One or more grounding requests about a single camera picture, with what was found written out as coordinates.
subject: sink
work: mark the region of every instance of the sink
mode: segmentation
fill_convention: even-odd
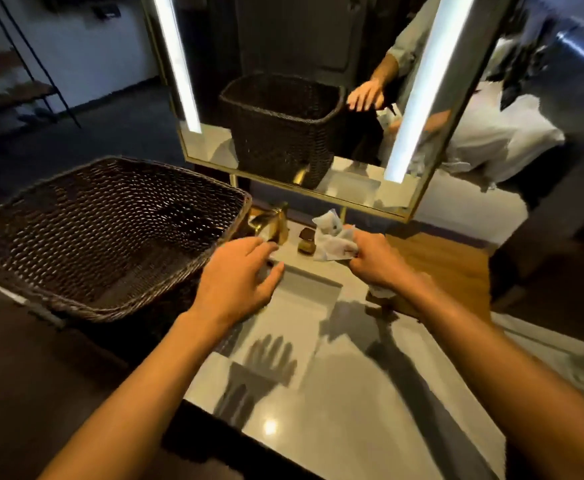
[[[223,355],[251,372],[298,389],[341,284],[286,266],[270,303],[234,331]]]

